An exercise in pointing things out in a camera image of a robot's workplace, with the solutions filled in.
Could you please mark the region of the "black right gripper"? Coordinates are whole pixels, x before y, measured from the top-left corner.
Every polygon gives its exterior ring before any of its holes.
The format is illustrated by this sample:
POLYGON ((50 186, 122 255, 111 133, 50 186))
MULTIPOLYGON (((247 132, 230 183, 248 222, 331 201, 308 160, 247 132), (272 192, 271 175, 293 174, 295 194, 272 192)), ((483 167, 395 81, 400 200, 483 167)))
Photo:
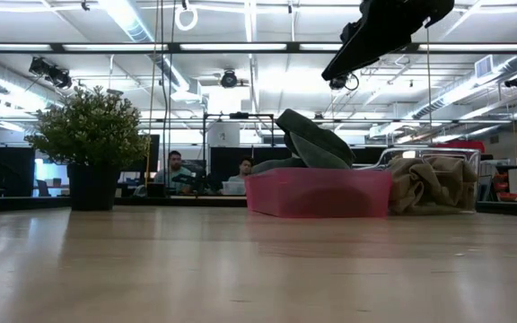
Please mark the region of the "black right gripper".
POLYGON ((413 33, 442 20, 455 0, 363 0, 361 18, 349 22, 340 34, 343 45, 321 76, 337 79, 371 65, 381 56, 404 48, 413 33))

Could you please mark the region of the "dark green cloth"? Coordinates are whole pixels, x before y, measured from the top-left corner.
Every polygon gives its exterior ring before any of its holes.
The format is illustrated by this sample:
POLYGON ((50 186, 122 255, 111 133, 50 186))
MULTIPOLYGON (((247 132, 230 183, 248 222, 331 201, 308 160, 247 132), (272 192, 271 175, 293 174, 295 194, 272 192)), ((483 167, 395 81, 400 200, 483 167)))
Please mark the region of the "dark green cloth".
POLYGON ((279 168, 352 168, 354 153, 333 131, 319 127, 292 109, 286 109, 276 124, 284 131, 285 146, 292 156, 284 160, 263 161, 251 169, 252 174, 279 168))

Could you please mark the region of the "clear plastic bin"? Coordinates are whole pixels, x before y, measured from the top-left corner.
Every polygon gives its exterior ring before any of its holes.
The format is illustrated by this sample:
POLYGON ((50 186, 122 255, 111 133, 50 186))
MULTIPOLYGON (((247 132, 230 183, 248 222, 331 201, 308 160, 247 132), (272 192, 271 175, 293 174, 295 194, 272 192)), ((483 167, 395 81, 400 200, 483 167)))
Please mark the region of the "clear plastic bin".
POLYGON ((425 159, 427 157, 434 156, 445 156, 452 158, 459 158, 466 162, 468 162, 471 166, 475 168, 475 171, 478 175, 479 171, 479 163, 480 163, 480 155, 481 152, 476 149, 457 149, 457 148, 432 148, 432 147, 418 147, 418 148, 389 148, 385 150, 379 160, 372 165, 370 168, 372 170, 387 170, 388 164, 390 161, 398 158, 412 159, 412 158, 421 158, 425 159))

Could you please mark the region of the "red plastic bin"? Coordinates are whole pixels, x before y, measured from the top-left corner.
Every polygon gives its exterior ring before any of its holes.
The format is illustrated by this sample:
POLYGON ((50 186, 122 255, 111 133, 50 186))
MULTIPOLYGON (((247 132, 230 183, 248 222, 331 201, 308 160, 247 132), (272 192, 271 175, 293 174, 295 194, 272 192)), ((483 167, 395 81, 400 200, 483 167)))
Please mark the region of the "red plastic bin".
POLYGON ((280 218, 383 218, 392 178, 384 170, 280 168, 246 178, 252 212, 280 218))

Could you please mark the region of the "person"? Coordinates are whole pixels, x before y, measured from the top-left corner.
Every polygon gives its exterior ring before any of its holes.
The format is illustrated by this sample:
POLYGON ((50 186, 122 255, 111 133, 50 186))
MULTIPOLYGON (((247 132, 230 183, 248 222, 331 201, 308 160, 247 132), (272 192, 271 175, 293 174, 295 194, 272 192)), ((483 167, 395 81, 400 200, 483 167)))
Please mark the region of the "person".
POLYGON ((167 168, 159 170, 153 182, 164 184, 171 193, 190 194, 192 187, 189 184, 174 181, 179 175, 190 176, 191 172, 182 165, 181 154, 178 151, 171 151, 168 155, 167 168))
POLYGON ((228 179, 228 181, 229 182, 244 181, 245 178, 251 174, 253 165, 254 165, 254 160, 251 157, 249 157, 249 156, 243 157, 239 164, 239 173, 235 176, 231 176, 228 179))

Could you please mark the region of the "red storage shelf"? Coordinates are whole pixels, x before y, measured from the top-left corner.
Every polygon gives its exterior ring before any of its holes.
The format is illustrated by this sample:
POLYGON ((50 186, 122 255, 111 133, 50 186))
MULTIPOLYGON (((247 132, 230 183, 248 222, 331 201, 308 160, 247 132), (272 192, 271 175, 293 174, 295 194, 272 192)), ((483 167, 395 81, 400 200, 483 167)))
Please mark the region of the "red storage shelf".
POLYGON ((493 176, 493 188, 499 202, 516 202, 517 194, 511 191, 510 171, 517 170, 516 165, 496 165, 493 176))

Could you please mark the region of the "green artificial plant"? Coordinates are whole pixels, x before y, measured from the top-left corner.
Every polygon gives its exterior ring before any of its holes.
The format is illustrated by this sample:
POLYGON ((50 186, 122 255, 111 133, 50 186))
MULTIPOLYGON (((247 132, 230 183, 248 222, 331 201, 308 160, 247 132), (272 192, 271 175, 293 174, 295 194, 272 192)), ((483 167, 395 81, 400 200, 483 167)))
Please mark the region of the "green artificial plant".
POLYGON ((120 94, 100 86, 76 87, 58 108, 39 110, 25 140, 55 163, 123 169, 148 154, 140 111, 120 94))

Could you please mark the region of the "black plant pot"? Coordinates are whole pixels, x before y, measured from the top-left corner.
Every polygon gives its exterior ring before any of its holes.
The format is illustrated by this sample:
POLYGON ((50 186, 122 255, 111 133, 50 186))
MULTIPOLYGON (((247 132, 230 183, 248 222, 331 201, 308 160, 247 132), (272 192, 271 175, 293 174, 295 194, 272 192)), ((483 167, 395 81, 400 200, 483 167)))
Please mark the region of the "black plant pot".
POLYGON ((120 170, 112 166, 69 164, 69 195, 74 211, 110 211, 120 170))

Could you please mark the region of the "black metal frame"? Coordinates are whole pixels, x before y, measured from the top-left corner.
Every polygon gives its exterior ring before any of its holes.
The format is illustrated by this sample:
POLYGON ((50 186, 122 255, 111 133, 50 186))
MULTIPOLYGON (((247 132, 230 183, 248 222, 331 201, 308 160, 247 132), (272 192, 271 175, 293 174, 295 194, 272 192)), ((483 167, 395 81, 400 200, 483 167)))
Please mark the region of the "black metal frame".
POLYGON ((262 133, 262 128, 265 128, 270 133, 271 138, 271 147, 274 147, 274 135, 275 135, 275 118, 273 114, 252 114, 247 112, 234 112, 230 114, 208 114, 205 113, 203 116, 203 126, 202 126, 202 136, 203 136, 203 161, 206 164, 206 174, 218 174, 220 177, 223 176, 222 170, 214 170, 214 163, 212 158, 212 153, 215 148, 221 148, 221 149, 241 149, 245 143, 242 141, 243 136, 241 134, 241 142, 240 145, 237 147, 210 147, 206 142, 206 129, 209 125, 213 124, 214 122, 233 122, 233 123, 239 123, 241 125, 241 132, 245 125, 251 124, 252 130, 254 131, 255 135, 258 137, 259 140, 262 140, 262 138, 265 136, 262 133))

